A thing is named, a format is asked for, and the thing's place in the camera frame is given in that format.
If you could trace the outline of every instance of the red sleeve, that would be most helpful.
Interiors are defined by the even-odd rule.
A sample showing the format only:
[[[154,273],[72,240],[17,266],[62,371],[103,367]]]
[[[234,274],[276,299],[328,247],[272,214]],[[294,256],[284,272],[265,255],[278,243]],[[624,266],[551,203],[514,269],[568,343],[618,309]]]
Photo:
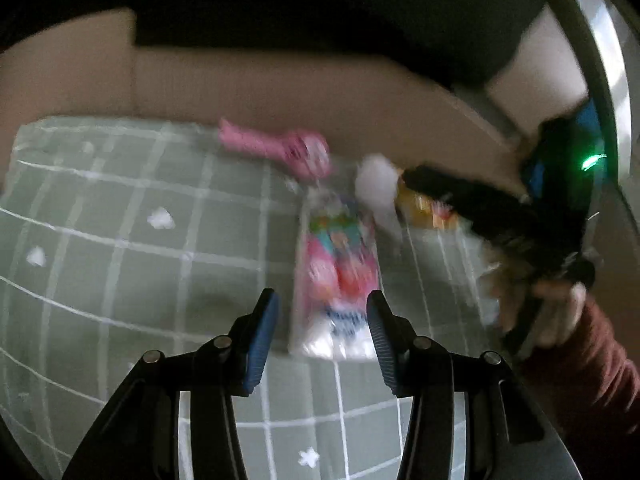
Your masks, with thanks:
[[[629,478],[640,454],[640,376],[593,300],[569,341],[536,349],[522,372],[550,393],[585,480]]]

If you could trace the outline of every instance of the green indicator light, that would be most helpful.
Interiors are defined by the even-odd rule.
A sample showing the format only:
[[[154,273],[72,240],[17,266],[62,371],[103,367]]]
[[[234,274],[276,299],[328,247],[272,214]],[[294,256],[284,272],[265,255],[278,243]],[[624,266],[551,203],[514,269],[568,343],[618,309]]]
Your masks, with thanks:
[[[599,155],[591,155],[582,163],[582,170],[587,171],[589,168],[593,168],[601,158],[607,158],[607,155],[601,153]]]

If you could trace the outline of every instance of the plastic packaging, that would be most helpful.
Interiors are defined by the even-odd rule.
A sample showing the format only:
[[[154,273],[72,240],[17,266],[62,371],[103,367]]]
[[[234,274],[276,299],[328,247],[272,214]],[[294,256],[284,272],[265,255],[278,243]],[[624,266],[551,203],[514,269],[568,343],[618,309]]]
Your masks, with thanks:
[[[300,217],[290,352],[375,359],[366,313],[367,297],[378,287],[370,214],[353,198],[310,188]]]

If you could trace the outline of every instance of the metal screw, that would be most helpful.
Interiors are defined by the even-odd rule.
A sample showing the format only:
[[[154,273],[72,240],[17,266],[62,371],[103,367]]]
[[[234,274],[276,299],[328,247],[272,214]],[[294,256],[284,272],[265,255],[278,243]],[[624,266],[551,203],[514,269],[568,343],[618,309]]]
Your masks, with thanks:
[[[428,350],[431,348],[431,339],[423,335],[419,335],[414,339],[414,346],[418,350]]]
[[[231,346],[231,338],[228,335],[219,335],[213,340],[213,346],[216,348],[225,349]]]
[[[490,365],[499,365],[502,362],[500,354],[491,351],[482,354],[482,359]]]
[[[160,353],[159,350],[147,350],[145,354],[142,356],[142,360],[145,363],[153,364],[153,363],[157,363],[161,357],[162,357],[162,354]]]

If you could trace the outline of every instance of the human hand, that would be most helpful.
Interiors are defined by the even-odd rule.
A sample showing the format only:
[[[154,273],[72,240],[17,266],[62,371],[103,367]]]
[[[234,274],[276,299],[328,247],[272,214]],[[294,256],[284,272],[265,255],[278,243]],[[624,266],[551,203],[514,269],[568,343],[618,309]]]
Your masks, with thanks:
[[[515,258],[505,256],[501,251],[487,248],[485,255],[492,264],[491,270],[480,277],[482,288],[498,300],[500,314],[498,325],[507,333],[518,319],[527,292],[543,300],[543,307],[549,309],[542,325],[536,329],[539,335],[535,345],[552,348],[564,344],[574,333],[587,297],[581,283],[567,280],[538,280],[530,284],[533,268]]]

